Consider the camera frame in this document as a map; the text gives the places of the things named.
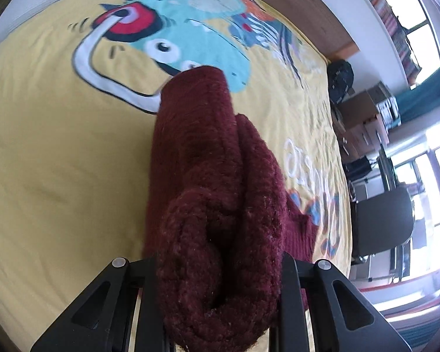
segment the folded sweater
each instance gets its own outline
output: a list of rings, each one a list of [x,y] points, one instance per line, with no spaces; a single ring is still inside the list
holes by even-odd
[[[283,252],[311,260],[316,227],[283,180],[221,70],[163,88],[143,254],[157,255],[165,327],[186,350],[245,351],[275,320]]]

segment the yellow bedsheet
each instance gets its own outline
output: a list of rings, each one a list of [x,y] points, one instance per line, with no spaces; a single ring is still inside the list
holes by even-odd
[[[314,259],[348,273],[326,60],[293,25],[258,0],[61,0],[0,45],[0,323],[22,351],[113,258],[139,259],[157,92],[198,64],[225,72],[319,227]]]

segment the office chair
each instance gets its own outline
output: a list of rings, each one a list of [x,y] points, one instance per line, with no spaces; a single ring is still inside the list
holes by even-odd
[[[414,229],[411,197],[404,186],[351,203],[352,257],[381,253],[405,243]]]

